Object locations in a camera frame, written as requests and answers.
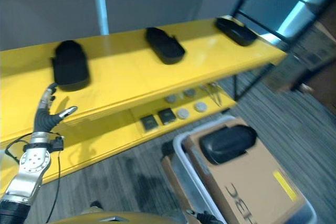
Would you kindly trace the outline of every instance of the robotic hand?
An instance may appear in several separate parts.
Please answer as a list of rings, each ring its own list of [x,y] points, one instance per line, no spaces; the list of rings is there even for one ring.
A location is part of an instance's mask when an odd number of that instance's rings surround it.
[[[38,104],[30,143],[25,145],[19,162],[18,174],[0,200],[0,224],[24,223],[42,184],[42,177],[50,166],[50,152],[63,150],[63,137],[50,140],[50,131],[65,117],[73,114],[76,106],[50,115],[55,99],[56,83],[47,87]]]

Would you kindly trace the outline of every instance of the black metal frame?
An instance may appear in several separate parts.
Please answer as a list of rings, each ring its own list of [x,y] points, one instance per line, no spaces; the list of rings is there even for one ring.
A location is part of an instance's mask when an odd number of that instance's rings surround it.
[[[240,93],[238,94],[238,76],[235,74],[233,76],[233,93],[234,93],[234,100],[238,101],[242,98],[255,84],[257,84],[272,68],[274,67],[273,64],[269,63],[263,67],[260,71],[259,75],[254,78],[254,80]]]
[[[281,34],[279,34],[278,32],[272,30],[271,28],[263,25],[262,23],[260,23],[259,21],[257,21],[256,19],[250,17],[248,14],[246,14],[241,8],[245,2],[245,0],[239,0],[234,11],[232,12],[232,17],[235,18],[237,15],[242,15],[245,18],[249,19],[250,21],[252,21],[253,23],[255,23],[256,25],[260,26],[261,28],[263,28],[264,30],[268,31],[269,33],[275,35],[276,37],[278,37],[280,40],[284,41],[287,46],[285,48],[284,51],[288,52],[291,47],[293,45],[295,45],[295,43],[301,38],[301,36],[316,22],[316,20],[319,19],[319,17],[323,14],[323,12],[327,9],[327,7],[332,3],[333,0],[326,0],[325,3],[323,3],[321,5],[320,8],[318,8],[315,11],[315,16],[314,18],[309,21],[301,31],[299,31],[293,38],[289,39]],[[268,64],[266,65],[261,72],[259,73],[259,75],[240,93],[238,94],[238,75],[235,74],[233,76],[233,93],[234,93],[234,100],[238,101],[240,98],[242,98],[255,84],[257,84],[274,66],[272,64]]]

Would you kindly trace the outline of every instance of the black plastic case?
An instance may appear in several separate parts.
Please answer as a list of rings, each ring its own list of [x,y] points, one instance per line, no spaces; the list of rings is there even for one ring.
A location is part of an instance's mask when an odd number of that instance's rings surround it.
[[[63,41],[55,49],[51,59],[54,80],[65,91],[75,91],[90,83],[86,55],[80,44],[73,40]]]
[[[170,65],[178,63],[185,54],[184,48],[175,37],[158,28],[149,27],[146,30],[145,38],[156,55],[164,64]]]
[[[234,42],[244,47],[251,45],[258,38],[258,36],[245,25],[240,26],[233,20],[226,18],[217,18],[215,26]]]

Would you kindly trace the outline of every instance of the shelf board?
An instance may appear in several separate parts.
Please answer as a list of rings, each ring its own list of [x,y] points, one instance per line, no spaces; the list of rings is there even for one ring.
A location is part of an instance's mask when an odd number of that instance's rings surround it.
[[[110,115],[101,115],[94,119],[83,118],[82,121],[77,122],[75,127],[66,122],[62,123],[63,130],[59,132],[66,139],[65,149],[61,152],[60,156],[61,176],[65,176],[156,136],[235,105],[235,101],[224,91],[220,92],[222,106],[216,105],[205,91],[197,90],[194,98],[183,98],[180,94],[177,96],[178,100],[174,104],[169,104],[164,99],[157,99],[130,110]],[[195,111],[194,104],[196,101],[205,102],[207,110],[203,113]],[[157,116],[157,112],[166,108],[172,108],[175,114],[177,109],[186,108],[190,112],[190,116],[186,120],[176,119],[175,122],[163,125]],[[153,131],[145,132],[140,118],[148,114],[155,116],[159,127]],[[21,156],[22,145],[17,144],[13,146],[11,151],[14,155]],[[44,183],[50,182],[58,176],[57,155],[58,153],[51,154],[52,163],[44,175]],[[7,156],[3,158],[0,166],[1,194],[3,194],[10,180],[17,173],[18,166]]]
[[[76,124],[162,98],[169,93],[274,62],[285,53],[257,39],[242,47],[213,25],[213,19],[161,27],[186,49],[174,65],[160,62],[144,39],[145,30],[81,38],[88,56],[91,84],[76,92],[58,90],[52,112],[77,105],[66,119]],[[1,141],[32,131],[37,102],[53,82],[50,58],[58,42],[2,51]]]

